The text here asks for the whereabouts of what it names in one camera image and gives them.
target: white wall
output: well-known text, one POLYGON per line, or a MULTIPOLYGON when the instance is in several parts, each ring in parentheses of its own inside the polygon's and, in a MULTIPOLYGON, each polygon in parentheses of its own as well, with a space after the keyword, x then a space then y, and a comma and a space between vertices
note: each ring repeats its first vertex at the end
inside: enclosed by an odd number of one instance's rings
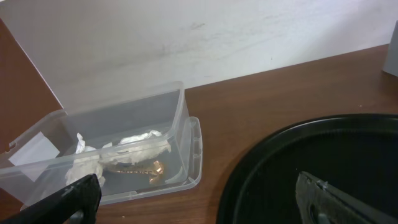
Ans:
POLYGON ((0 17, 70 107, 387 44, 398 1, 6 0, 0 17))

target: transparent storage box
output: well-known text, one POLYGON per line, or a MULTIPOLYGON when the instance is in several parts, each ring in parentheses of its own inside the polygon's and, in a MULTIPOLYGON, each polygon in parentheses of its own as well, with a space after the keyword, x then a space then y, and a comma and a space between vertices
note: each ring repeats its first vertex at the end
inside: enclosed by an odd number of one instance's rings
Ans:
POLYGON ((68 175, 83 177, 98 169, 104 178, 101 204, 196 186, 201 131, 199 120, 188 115, 182 83, 115 102, 41 119, 0 155, 0 188, 30 206, 64 188, 73 180, 68 175), (92 151, 75 154, 78 133, 92 151), (146 138, 125 141, 142 135, 146 138))

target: wooden table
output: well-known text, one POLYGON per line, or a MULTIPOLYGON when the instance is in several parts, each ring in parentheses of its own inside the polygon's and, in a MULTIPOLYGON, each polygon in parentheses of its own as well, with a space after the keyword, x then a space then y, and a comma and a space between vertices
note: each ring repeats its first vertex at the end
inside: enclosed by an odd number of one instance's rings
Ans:
MULTIPOLYGON (((203 135, 200 183, 101 206, 97 223, 214 223, 229 174, 270 133, 332 114, 398 113, 398 77, 381 72, 386 54, 384 45, 186 90, 203 135)), ((0 217, 19 210, 8 201, 0 200, 0 217)))

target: black round tray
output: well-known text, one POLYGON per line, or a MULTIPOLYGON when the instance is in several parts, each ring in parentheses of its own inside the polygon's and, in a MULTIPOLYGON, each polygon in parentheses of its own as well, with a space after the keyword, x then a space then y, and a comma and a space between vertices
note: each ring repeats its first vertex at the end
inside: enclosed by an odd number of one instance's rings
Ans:
POLYGON ((301 223, 295 200, 301 171, 397 218, 398 116, 330 116, 266 137, 229 177, 217 223, 301 223))

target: gray box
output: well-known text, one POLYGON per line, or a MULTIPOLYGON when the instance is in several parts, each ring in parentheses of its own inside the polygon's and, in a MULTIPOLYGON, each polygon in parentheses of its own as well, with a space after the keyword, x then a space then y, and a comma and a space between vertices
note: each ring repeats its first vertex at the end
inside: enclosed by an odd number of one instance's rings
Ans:
POLYGON ((398 76, 398 21, 394 33, 392 34, 383 71, 398 76))

